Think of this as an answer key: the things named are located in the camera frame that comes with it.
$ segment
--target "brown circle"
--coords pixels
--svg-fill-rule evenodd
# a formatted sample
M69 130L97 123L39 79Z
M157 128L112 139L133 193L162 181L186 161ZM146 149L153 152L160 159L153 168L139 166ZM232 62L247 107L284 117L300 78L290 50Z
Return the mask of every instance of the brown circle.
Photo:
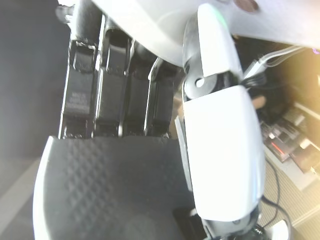
M259 9L259 5L255 0L234 0L238 8L248 13L253 13Z

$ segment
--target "floor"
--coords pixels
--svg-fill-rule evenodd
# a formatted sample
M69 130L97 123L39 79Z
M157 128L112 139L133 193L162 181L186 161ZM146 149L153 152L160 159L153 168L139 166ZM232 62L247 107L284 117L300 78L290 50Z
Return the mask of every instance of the floor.
M0 1L0 240L34 239L33 178L58 133L68 58L70 31L57 5Z

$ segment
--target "red stripe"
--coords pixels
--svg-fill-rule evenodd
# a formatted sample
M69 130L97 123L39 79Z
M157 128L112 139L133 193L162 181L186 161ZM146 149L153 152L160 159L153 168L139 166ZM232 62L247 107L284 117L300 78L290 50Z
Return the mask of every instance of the red stripe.
M281 153L282 155L285 155L285 153L277 145L275 145L273 142L271 142L271 144L272 146L274 146L275 149L279 151L279 153Z

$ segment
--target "purple light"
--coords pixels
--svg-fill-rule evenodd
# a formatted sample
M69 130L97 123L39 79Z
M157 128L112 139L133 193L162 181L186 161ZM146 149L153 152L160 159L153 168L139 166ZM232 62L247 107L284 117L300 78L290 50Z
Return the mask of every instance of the purple light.
M312 51L314 52L314 54L320 54L320 52L318 52L315 48L312 48Z

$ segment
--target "white plastic panel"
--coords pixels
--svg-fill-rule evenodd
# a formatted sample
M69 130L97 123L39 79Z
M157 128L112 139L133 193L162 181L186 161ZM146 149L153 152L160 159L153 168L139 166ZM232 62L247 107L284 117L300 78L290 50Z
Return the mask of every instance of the white plastic panel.
M258 205L265 159L256 111L238 85L183 104L195 208L206 220L231 222Z
M219 9L233 34L320 49L318 0L256 0L257 13L232 0L93 1L147 49L178 66L187 20L203 3Z

